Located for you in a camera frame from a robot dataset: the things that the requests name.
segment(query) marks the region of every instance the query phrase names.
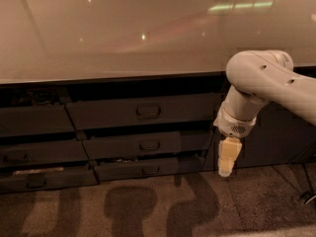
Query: glossy tabletop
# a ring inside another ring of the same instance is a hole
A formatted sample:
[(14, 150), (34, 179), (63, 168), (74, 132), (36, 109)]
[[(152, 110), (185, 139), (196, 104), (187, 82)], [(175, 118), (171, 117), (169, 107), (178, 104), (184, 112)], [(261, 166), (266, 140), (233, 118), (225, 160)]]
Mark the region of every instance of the glossy tabletop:
[(316, 64), (316, 0), (0, 0), (0, 83), (208, 73), (282, 49)]

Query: drawer front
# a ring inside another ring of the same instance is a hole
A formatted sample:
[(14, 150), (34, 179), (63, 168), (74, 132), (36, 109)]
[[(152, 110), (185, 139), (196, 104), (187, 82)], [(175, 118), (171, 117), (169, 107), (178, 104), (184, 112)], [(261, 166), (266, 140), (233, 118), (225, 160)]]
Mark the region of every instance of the drawer front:
[(179, 153), (206, 150), (211, 132), (161, 132), (86, 140), (83, 145), (90, 159)]
[(130, 163), (107, 163), (95, 167), (95, 171), (100, 181), (144, 178), (198, 172), (201, 170), (203, 161), (202, 157), (189, 156)]
[(66, 105), (77, 129), (213, 119), (219, 94), (105, 100)]
[(56, 171), (0, 178), (0, 194), (98, 185), (92, 170)]
[(0, 109), (0, 137), (73, 130), (63, 106)]
[(79, 141), (53, 141), (0, 147), (0, 168), (87, 161)]

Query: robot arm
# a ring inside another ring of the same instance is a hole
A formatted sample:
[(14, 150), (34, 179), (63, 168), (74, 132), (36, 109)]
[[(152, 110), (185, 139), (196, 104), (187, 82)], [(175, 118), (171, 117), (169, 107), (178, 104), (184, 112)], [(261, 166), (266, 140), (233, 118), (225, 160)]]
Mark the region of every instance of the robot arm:
[(283, 51), (243, 51), (226, 69), (232, 84), (214, 125), (226, 136), (219, 143), (219, 174), (230, 175), (242, 144), (258, 112), (274, 101), (316, 125), (316, 80), (293, 72), (293, 61)]

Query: gray concrete floor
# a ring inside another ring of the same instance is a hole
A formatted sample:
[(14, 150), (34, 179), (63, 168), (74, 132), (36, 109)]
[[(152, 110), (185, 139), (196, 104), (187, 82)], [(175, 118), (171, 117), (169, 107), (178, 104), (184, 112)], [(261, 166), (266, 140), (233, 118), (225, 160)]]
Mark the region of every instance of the gray concrete floor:
[(0, 236), (316, 236), (316, 164), (0, 196)]

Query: drawer handle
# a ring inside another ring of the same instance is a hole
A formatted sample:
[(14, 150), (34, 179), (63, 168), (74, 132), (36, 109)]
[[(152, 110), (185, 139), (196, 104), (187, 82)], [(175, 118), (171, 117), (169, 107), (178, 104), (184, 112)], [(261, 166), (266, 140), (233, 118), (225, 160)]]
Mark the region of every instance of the drawer handle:
[(10, 157), (10, 155), (5, 155), (3, 157), (3, 162), (8, 163), (8, 164), (22, 164), (22, 163), (27, 163), (29, 161), (29, 156), (28, 154), (24, 154), (23, 157)]
[(142, 169), (141, 172), (142, 172), (143, 175), (146, 175), (146, 176), (155, 175), (155, 174), (159, 173), (159, 167), (157, 167), (156, 170), (145, 170), (145, 169)]
[(42, 180), (41, 182), (28, 182), (27, 189), (41, 189), (46, 186), (46, 179)]
[(157, 107), (157, 110), (155, 112), (141, 112), (139, 108), (136, 110), (136, 115), (139, 119), (158, 119), (161, 114), (160, 107)]
[(139, 145), (139, 150), (140, 151), (156, 151), (160, 147), (160, 142), (157, 141), (157, 144), (154, 146), (144, 146), (142, 144)]

